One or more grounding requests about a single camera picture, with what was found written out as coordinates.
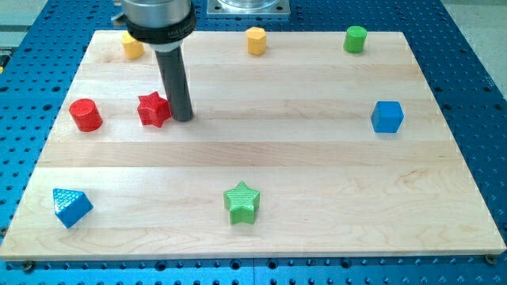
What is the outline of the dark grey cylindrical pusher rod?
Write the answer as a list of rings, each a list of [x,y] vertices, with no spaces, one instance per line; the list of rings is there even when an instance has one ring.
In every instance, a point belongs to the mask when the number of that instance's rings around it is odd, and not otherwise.
[[[172,117],[179,122],[190,121],[193,108],[181,49],[156,51],[155,55]]]

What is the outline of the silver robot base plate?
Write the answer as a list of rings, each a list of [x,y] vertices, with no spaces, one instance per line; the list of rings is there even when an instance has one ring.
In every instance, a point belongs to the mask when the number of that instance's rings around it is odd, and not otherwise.
[[[207,15],[269,15],[291,13],[289,0],[207,0]]]

